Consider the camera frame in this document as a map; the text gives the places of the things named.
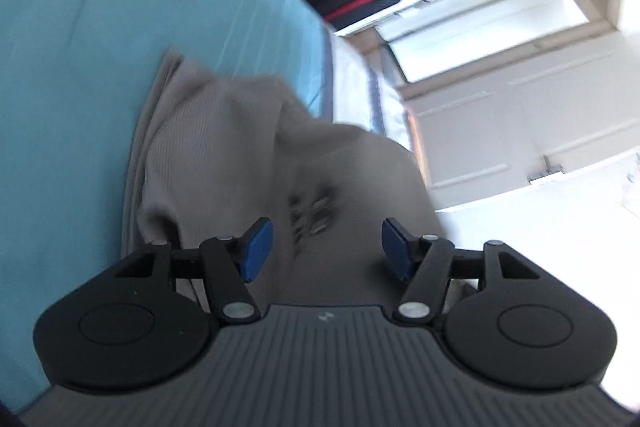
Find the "teal bedsheet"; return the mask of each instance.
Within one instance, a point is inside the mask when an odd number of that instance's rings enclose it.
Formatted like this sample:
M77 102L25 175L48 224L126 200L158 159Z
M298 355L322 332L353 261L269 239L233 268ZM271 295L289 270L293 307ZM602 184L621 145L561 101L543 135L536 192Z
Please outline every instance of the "teal bedsheet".
M47 388L37 317L118 258L131 139L167 49L279 74L317 114L322 31L302 0L0 0L0 401Z

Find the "blue bed sheet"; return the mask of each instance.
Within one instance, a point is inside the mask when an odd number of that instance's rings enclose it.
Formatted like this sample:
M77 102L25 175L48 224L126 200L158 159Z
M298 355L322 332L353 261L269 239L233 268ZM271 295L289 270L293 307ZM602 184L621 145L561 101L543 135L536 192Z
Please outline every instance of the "blue bed sheet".
M118 258L131 139L167 49L279 74L317 112L322 32L302 0L0 0L0 401L46 389L37 317Z

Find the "gray ribbed panel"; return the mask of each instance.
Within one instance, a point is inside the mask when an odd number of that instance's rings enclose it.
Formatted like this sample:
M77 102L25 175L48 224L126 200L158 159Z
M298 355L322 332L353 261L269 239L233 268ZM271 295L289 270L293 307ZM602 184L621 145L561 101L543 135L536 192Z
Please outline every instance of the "gray ribbed panel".
M333 317L319 317L330 312ZM272 306L225 328L201 362L154 389L89 396L55 387L32 427L616 427L632 415L595 386L526 396L456 367L427 330L377 307Z

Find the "folded clothing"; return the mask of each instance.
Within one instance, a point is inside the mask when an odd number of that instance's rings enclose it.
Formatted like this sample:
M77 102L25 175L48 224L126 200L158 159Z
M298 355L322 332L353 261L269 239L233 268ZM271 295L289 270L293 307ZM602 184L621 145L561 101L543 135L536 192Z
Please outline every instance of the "folded clothing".
M123 255L154 239L196 248L258 217L274 248L249 285L271 303L394 306L380 229L444 235L415 157L359 127L314 119L277 78L220 78L169 53L138 122ZM180 286L204 302L202 287Z

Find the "red stripe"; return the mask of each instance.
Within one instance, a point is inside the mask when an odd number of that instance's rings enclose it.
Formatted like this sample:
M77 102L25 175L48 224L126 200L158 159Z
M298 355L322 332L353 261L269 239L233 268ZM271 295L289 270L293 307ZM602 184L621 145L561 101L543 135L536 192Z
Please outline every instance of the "red stripe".
M355 0L355 1L351 1L348 4L345 4L342 8L337 9L335 12L329 13L329 15L325 15L324 16L324 20L327 22L330 22L332 20L334 20L335 18L340 17L341 15L344 15L345 13L349 13L351 10L355 10L357 7L362 6L363 4L367 4L371 1L375 1L375 0Z

